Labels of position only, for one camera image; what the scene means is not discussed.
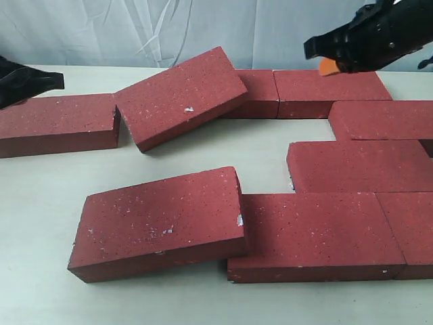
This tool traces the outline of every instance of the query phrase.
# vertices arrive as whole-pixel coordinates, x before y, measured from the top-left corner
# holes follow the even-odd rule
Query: red brick
[[[86,199],[68,269],[97,282],[246,253],[234,168]]]
[[[432,279],[433,193],[383,193],[378,198],[407,262],[397,279]]]
[[[247,102],[223,118],[277,118],[279,97],[272,70],[238,70],[248,90]]]
[[[387,280],[405,260],[375,194],[243,196],[248,257],[234,282]]]
[[[316,70],[274,71],[278,118],[328,118],[340,100],[391,100],[375,72],[321,77]]]
[[[113,95],[32,98],[0,110],[0,158],[117,148]]]
[[[145,152],[242,105],[247,90],[221,47],[116,93]]]
[[[433,101],[336,102],[329,122],[337,140],[419,140],[433,156]]]
[[[296,142],[296,192],[433,192],[433,162],[415,140]]]

